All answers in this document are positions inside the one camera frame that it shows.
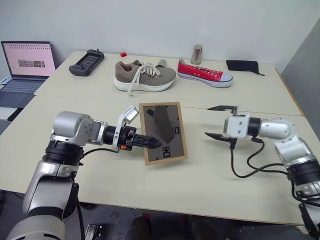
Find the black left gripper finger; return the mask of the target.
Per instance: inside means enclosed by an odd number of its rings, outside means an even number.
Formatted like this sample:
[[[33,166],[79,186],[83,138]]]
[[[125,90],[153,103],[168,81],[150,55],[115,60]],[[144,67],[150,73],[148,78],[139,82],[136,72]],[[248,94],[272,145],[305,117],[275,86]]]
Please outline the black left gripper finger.
[[[161,143],[160,142],[151,142],[151,143],[135,142],[134,145],[142,148],[156,149],[161,146]]]
[[[135,145],[161,145],[161,142],[152,136],[136,134],[134,136],[134,144]]]

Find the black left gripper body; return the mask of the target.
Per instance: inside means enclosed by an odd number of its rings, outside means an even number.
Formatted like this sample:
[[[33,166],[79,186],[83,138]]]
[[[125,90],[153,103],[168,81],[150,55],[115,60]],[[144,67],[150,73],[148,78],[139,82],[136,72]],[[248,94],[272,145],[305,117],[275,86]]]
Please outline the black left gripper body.
[[[121,150],[131,151],[133,147],[133,138],[136,135],[137,129],[131,126],[124,126],[119,133],[119,148]]]

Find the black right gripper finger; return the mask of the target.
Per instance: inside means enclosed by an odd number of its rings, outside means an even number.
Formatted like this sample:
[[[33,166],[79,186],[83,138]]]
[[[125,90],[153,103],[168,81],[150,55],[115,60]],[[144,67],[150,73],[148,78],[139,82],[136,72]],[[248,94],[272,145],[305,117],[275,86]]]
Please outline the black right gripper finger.
[[[207,110],[209,110],[209,111],[230,111],[233,116],[238,115],[238,106],[232,106],[232,105],[217,105],[214,107],[210,107]]]
[[[229,141],[229,138],[226,137],[226,136],[223,136],[222,134],[218,134],[218,133],[209,133],[209,132],[205,132],[205,134],[214,139],[214,140],[217,140],[217,141],[222,141],[222,142],[228,142]]]

